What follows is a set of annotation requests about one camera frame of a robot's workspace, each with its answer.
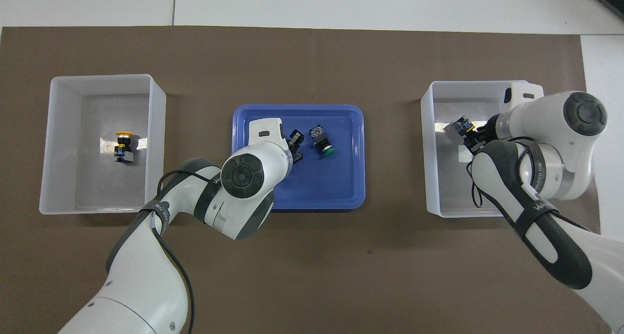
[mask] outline brown table mat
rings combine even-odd
[[[579,36],[235,27],[3,29],[0,331],[58,331],[102,286],[134,218],[38,212],[50,80],[136,73],[167,93],[165,170],[222,163],[244,103],[350,103],[365,115],[357,210],[274,213],[244,241],[176,218],[165,240],[193,281],[195,332],[609,332],[503,219],[445,220],[425,205],[419,98],[431,81],[584,90]],[[595,187],[557,206],[597,230]]]

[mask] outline white plastic bin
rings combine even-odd
[[[149,74],[56,77],[50,86],[39,211],[136,212],[163,174],[165,93]],[[115,132],[136,141],[114,161]]]
[[[512,81],[526,82],[434,81],[429,86],[421,99],[427,211],[444,218],[502,216],[485,198],[481,208],[475,207],[472,180],[466,172],[472,155],[459,134],[449,136],[444,127],[463,115],[477,127],[484,125],[501,112],[505,90]]]

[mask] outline robotic arm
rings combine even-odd
[[[470,174],[555,279],[624,333],[624,243],[562,216],[546,199],[573,199],[591,178],[591,150],[606,126],[600,101],[583,92],[542,97],[538,85],[514,83],[504,110],[486,126],[455,128],[475,154]]]
[[[292,168],[281,120],[252,121],[249,133],[249,145],[228,158],[223,169],[194,158],[163,176],[160,183],[167,176],[170,181],[162,189],[159,183],[154,200],[143,207],[112,250],[106,282],[60,333],[180,332],[189,304],[185,284],[167,254],[188,278],[160,236],[180,212],[232,239],[252,236],[273,207],[275,185]]]

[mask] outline black cable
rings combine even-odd
[[[522,140],[522,139],[526,139],[526,140],[530,140],[530,141],[536,141],[532,137],[513,137],[511,139],[508,139],[508,141],[517,141],[517,140]]]
[[[520,178],[520,181],[522,182],[522,176],[520,175],[521,170],[520,170],[520,166],[522,165],[522,159],[524,159],[524,156],[526,156],[529,152],[530,149],[527,146],[524,146],[525,150],[522,152],[522,154],[520,154],[520,156],[518,156],[518,160],[515,162],[515,171],[518,172],[518,177]],[[533,169],[533,160],[531,160],[531,169]]]
[[[158,181],[158,188],[156,189],[156,196],[160,196],[160,191],[162,190],[162,183],[165,181],[165,178],[171,176],[172,174],[188,174],[190,176],[197,177],[206,183],[210,183],[210,179],[202,176],[201,174],[197,174],[196,172],[192,172],[190,170],[172,170],[171,172],[166,172],[164,176],[160,177]]]
[[[570,223],[570,224],[571,224],[571,225],[573,225],[574,227],[578,227],[578,228],[581,228],[582,230],[586,230],[587,232],[591,232],[591,230],[589,230],[586,226],[584,226],[584,225],[582,225],[582,224],[579,224],[579,223],[577,223],[577,222],[575,222],[575,221],[571,220],[570,218],[568,218],[568,217],[566,217],[566,216],[563,216],[563,215],[562,215],[562,214],[560,214],[559,212],[556,212],[556,211],[550,211],[550,212],[549,212],[549,214],[551,214],[551,215],[553,215],[553,216],[555,216],[555,217],[558,217],[559,219],[562,219],[562,220],[564,220],[564,221],[566,221],[566,222]]]
[[[468,162],[468,165],[466,165],[466,172],[468,172],[468,176],[470,176],[470,180],[472,180],[472,188],[470,189],[472,203],[474,204],[474,207],[481,208],[483,206],[483,195],[481,194],[481,190],[479,190],[477,185],[474,183],[474,178],[472,178],[472,173],[470,172],[470,166],[472,166],[472,161]],[[474,197],[475,188],[477,188],[477,192],[479,193],[479,203],[477,203],[477,199]]]
[[[160,234],[158,234],[158,231],[156,230],[156,228],[152,228],[152,232],[154,233],[154,236],[156,237],[156,240],[158,240],[158,243],[160,244],[160,247],[162,247],[162,249],[165,250],[165,252],[169,255],[169,257],[174,261],[175,265],[178,267],[178,271],[180,271],[180,273],[182,274],[182,276],[184,278],[184,281],[187,283],[187,288],[189,288],[189,298],[190,298],[190,303],[191,303],[191,319],[189,321],[189,334],[191,334],[191,332],[193,331],[193,322],[195,320],[195,298],[193,297],[193,288],[191,287],[191,281],[189,279],[189,275],[184,270],[184,267],[182,267],[182,264],[180,263],[178,258],[170,250],[170,248],[167,246],[167,244],[165,244],[165,241],[162,239],[162,236],[160,236]]]

